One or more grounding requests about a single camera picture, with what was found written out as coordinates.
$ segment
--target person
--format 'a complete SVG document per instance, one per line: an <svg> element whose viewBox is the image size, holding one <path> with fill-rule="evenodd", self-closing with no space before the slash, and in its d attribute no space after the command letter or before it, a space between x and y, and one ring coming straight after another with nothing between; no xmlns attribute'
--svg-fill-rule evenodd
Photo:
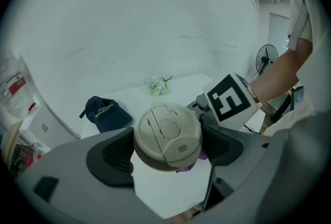
<svg viewBox="0 0 331 224"><path fill-rule="evenodd" d="M250 86L261 102L267 102L290 90L299 81L298 71L302 71L301 75L304 81L300 79L300 82L304 86L304 97L293 111L270 126L264 132L264 135L272 136L279 129L291 128L298 120L314 114L316 110L321 110L323 107L318 107L323 104L321 100L326 100L324 102L326 104L330 103L330 95L318 99L316 98L318 95L308 95L306 91L306 87L310 93L314 89L323 89L323 82L319 82L319 85L322 86L316 87L317 83L313 79L323 77L324 84L329 89L330 73L327 72L330 72L329 68L324 69L324 76L313 76L313 74L307 76L309 72L318 70L312 67L314 64L315 67L325 65L323 62L318 62L319 55L311 58L314 60L314 63L308 63L307 67L310 67L309 70L303 69L307 64L305 62L313 53L324 52L324 54L330 56L329 47L331 41L329 35L329 18L319 0L290 0L290 26L288 32L290 40L288 50L273 63L271 68L251 82ZM311 101L312 98L314 102L319 100L318 103L315 103L317 107L314 107Z"/></svg>

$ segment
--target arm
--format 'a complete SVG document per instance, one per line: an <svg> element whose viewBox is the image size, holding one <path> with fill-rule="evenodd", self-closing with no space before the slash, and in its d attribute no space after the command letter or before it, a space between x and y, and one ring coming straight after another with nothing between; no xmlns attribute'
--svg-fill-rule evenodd
<svg viewBox="0 0 331 224"><path fill-rule="evenodd" d="M291 89L297 82L296 72L312 52L312 43L299 38L296 50L288 49L263 75L250 86L261 102L274 99Z"/></svg>

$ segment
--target red label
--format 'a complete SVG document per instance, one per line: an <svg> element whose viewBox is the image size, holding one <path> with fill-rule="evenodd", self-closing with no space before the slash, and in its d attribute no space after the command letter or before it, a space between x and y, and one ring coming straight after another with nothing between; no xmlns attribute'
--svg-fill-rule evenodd
<svg viewBox="0 0 331 224"><path fill-rule="evenodd" d="M17 82L14 82L11 85L11 87L9 87L9 91L11 95L14 95L24 84L25 84L24 77L20 78Z"/></svg>

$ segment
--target purple cloth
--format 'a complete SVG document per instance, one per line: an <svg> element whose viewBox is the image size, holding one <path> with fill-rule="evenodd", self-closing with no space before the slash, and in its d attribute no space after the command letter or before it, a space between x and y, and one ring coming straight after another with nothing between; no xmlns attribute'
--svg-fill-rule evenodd
<svg viewBox="0 0 331 224"><path fill-rule="evenodd" d="M200 160L206 160L207 158L208 158L207 154L205 153L205 151L203 149L201 149L201 152L199 154L199 159ZM178 173L178 172L188 172L193 168L194 165L195 165L195 163L193 163L189 167L185 167L183 169L177 170L176 173Z"/></svg>

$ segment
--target cap brim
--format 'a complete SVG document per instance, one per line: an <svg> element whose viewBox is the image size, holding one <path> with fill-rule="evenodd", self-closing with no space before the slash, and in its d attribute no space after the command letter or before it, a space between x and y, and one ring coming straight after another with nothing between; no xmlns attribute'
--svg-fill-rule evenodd
<svg viewBox="0 0 331 224"><path fill-rule="evenodd" d="M121 107L119 107L115 112L113 112L107 118L95 122L100 133L104 133L111 130L117 130L124 128L127 124L132 121L132 117L125 112Z"/></svg>

